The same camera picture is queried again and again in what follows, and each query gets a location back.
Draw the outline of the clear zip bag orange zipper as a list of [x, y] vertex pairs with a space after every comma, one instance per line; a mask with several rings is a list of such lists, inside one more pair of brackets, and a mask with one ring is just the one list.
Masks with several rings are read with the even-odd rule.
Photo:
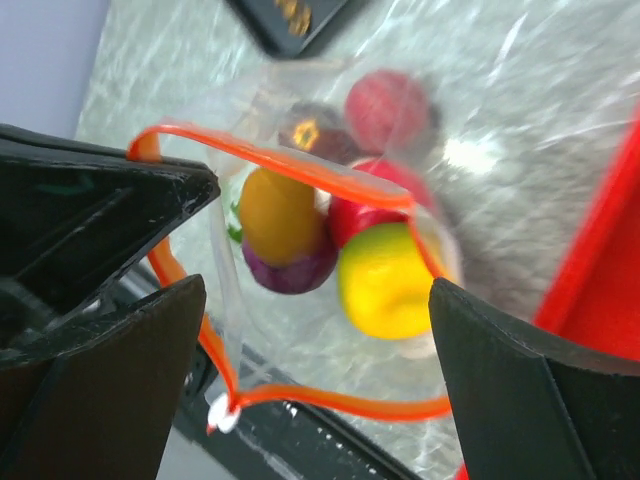
[[162, 284], [207, 280], [209, 432], [280, 400], [385, 422], [450, 413], [428, 303], [463, 275], [427, 178], [432, 90], [397, 55], [278, 62], [129, 144], [132, 161], [178, 156], [218, 181], [199, 226], [148, 256]]

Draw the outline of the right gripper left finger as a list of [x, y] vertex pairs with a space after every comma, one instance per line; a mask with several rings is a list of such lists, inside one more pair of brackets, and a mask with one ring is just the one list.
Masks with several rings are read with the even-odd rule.
[[205, 300], [191, 275], [3, 352], [2, 478], [155, 478]]

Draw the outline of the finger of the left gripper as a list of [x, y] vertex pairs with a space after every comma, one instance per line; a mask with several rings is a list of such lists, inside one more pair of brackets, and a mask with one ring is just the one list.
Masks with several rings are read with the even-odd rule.
[[62, 317], [215, 200], [198, 163], [1, 127], [1, 280]]

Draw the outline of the dark maroon passion fruit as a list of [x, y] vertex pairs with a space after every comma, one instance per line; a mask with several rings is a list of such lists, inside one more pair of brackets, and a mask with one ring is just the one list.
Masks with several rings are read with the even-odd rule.
[[277, 138], [281, 146], [342, 165], [361, 156], [341, 115], [324, 103], [294, 103], [278, 127]]

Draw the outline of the brown kiwi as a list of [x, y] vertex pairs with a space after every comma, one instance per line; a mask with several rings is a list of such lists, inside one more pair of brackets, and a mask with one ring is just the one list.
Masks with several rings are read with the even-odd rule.
[[253, 252], [274, 267], [313, 254], [322, 241], [324, 217], [315, 189], [266, 168], [244, 182], [238, 216]]

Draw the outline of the white radish with leaves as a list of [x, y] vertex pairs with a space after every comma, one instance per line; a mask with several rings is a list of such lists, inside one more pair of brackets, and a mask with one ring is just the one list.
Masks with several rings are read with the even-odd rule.
[[239, 204], [232, 202], [229, 206], [229, 213], [226, 216], [226, 230], [229, 237], [236, 243], [243, 241], [243, 228], [238, 217]]

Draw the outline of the red apple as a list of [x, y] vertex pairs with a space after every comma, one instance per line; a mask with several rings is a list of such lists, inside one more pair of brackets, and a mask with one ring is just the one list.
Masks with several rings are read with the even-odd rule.
[[[404, 188], [413, 199], [430, 212], [437, 210], [436, 199], [417, 173], [385, 157], [359, 159], [350, 167], [358, 172], [389, 181]], [[346, 199], [332, 196], [328, 207], [328, 228], [334, 244], [342, 249], [357, 234], [373, 226], [403, 223], [408, 214], [371, 198]]]

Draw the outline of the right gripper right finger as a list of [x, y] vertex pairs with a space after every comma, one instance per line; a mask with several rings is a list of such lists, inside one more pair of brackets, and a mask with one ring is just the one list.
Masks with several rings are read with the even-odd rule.
[[471, 479], [636, 479], [639, 364], [435, 281], [437, 354]]

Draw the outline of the purple onion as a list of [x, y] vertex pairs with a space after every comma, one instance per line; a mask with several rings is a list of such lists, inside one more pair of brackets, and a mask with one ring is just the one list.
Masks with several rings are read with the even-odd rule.
[[319, 288], [333, 272], [338, 251], [325, 234], [319, 249], [310, 256], [284, 267], [273, 267], [261, 260], [246, 240], [241, 244], [244, 260], [258, 284], [284, 295], [298, 295]]

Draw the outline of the red wrinkled fruit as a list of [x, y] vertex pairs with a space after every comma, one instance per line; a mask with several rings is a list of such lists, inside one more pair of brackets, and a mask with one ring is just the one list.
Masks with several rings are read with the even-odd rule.
[[431, 103], [420, 81], [405, 72], [378, 69], [347, 93], [344, 117], [356, 143], [384, 153], [409, 146], [431, 125]]

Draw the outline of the yellow lemon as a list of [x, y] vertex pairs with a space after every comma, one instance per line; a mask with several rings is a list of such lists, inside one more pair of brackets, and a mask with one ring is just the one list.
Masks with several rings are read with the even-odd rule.
[[431, 330], [434, 277], [404, 223], [374, 225], [342, 248], [337, 285], [347, 319], [362, 333], [404, 340]]

